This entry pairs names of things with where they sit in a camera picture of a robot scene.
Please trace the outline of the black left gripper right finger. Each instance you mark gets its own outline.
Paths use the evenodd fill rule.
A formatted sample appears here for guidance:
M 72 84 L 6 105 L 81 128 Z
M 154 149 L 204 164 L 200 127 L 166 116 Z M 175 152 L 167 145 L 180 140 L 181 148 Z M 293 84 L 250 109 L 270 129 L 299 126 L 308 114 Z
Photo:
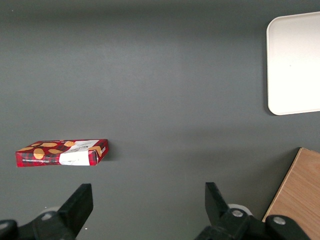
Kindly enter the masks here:
M 308 240 L 309 236 L 291 218 L 270 215 L 264 222 L 238 207 L 229 207 L 214 182 L 205 184 L 205 210 L 210 225 L 197 240 Z

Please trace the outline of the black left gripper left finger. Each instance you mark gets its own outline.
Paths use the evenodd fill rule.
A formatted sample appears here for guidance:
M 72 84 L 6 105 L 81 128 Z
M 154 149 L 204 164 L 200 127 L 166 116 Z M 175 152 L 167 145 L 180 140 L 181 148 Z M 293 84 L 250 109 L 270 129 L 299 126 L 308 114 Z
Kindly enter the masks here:
M 2 240 L 75 240 L 93 210 L 92 185 L 81 184 L 58 210 L 41 213 L 18 226 L 13 219 L 0 221 Z

